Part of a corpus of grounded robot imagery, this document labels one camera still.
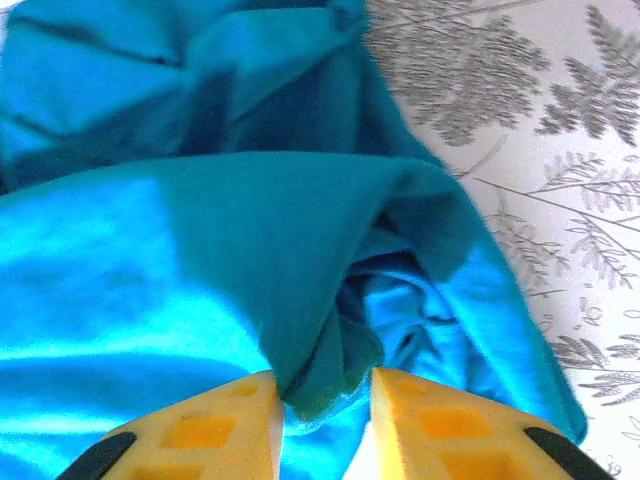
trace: leaf print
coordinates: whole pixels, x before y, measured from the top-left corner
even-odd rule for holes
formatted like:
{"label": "leaf print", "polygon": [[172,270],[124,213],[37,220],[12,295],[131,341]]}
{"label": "leaf print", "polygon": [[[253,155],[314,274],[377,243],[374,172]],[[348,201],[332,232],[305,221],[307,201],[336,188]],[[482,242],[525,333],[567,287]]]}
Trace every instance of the leaf print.
{"label": "leaf print", "polygon": [[635,211],[640,206],[640,172],[630,168],[619,172],[603,168],[604,160],[591,153],[567,152],[566,158],[556,156],[555,162],[545,164],[547,182],[532,194],[579,188],[587,210],[605,210],[616,207],[623,212]]}
{"label": "leaf print", "polygon": [[533,113],[550,62],[507,15],[477,25],[471,0],[374,1],[367,38],[392,90],[450,146],[482,127],[515,129]]}
{"label": "leaf print", "polygon": [[566,335],[559,335],[561,342],[550,342],[551,349],[560,364],[573,368],[605,368],[609,359],[590,340],[576,340]]}
{"label": "leaf print", "polygon": [[487,222],[494,227],[492,233],[529,294],[536,294],[541,286],[549,283],[552,269],[559,277],[570,269],[569,260],[562,254],[562,245],[539,241],[534,225],[509,212],[504,195],[499,194],[498,211],[488,216]]}
{"label": "leaf print", "polygon": [[612,25],[593,5],[588,7],[587,17],[603,68],[596,70],[573,57],[565,58],[575,87],[551,87],[556,103],[545,106],[546,115],[536,133],[557,135],[582,127],[590,137],[599,139],[611,128],[623,142],[635,147],[640,120],[640,39]]}
{"label": "leaf print", "polygon": [[623,403],[631,402],[633,400],[638,400],[640,398],[640,387],[632,390],[626,395],[614,400],[613,402],[603,403],[602,406],[613,406],[613,405],[621,405]]}
{"label": "leaf print", "polygon": [[584,215],[581,219],[572,219],[571,222],[580,226],[569,227],[566,231],[583,235],[571,249],[573,254],[583,253],[582,266],[592,267],[598,272],[601,280],[607,280],[610,289],[617,286],[632,289],[630,279],[638,275],[627,271],[628,265],[623,264],[621,260],[640,260],[640,256],[620,245]]}
{"label": "leaf print", "polygon": [[580,387],[597,389],[593,397],[602,398],[613,395],[619,395],[623,392],[623,387],[634,387],[629,393],[619,397],[618,399],[603,403],[603,406],[621,405],[623,403],[632,402],[640,399],[640,376],[629,372],[612,372],[605,375],[598,375],[595,380],[600,383],[579,384]]}
{"label": "leaf print", "polygon": [[622,345],[613,345],[607,348],[613,358],[637,359],[640,360],[640,335],[620,335],[621,340],[629,340],[635,343],[624,343]]}

